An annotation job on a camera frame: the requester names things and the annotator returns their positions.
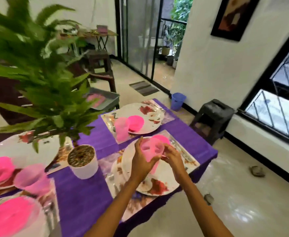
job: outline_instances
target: window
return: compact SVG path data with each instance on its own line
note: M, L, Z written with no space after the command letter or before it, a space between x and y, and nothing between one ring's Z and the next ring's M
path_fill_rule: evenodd
M239 113L289 143L289 39L262 74Z

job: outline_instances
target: blue trash bin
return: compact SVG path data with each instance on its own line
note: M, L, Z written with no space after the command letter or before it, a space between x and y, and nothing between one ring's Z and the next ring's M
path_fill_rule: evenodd
M182 93L177 92L177 93L172 94L171 109L173 111L179 111L185 99L186 99L186 95L183 95Z

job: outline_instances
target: purple tablecloth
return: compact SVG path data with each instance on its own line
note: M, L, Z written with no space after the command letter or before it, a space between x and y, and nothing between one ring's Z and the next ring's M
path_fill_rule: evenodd
M217 157L218 152L162 103L156 99L155 101L171 113L175 117L175 120L160 126L158 130L154 133L150 133L149 136L162 130L167 130L173 135L173 137L200 163L199 169L196 169L190 174L193 181L195 183L198 182L210 161ZM129 140L118 145L101 117L91 123L91 126L95 126L91 135L81 135L79 144L92 145L96 150L97 159L102 159L124 149L133 141ZM71 172L69 167L52 173L49 176L55 179L62 236L83 236L113 200L101 169L99 168L93 177L86 180L78 179ZM169 195L158 197L126 222L120 223L115 236L126 237L134 227L150 219L158 208L165 205L166 201L174 193L179 191L181 191L180 187Z

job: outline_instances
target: gray tray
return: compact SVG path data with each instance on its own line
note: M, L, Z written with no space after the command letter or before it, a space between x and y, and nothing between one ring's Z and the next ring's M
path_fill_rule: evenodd
M107 110L114 108L116 105L119 104L119 96L120 95L115 93L115 92L104 91L104 90L100 90L100 89L91 87L89 89L89 92L87 95L90 95L90 94L101 94L101 95L106 97L106 100L103 103L101 103L98 107L96 107L96 108L91 107L91 109L93 109L93 110L107 111Z

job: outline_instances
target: framed painting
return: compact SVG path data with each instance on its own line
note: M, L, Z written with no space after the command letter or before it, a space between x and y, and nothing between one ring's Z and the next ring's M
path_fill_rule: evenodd
M222 0L212 36L240 41L259 0Z

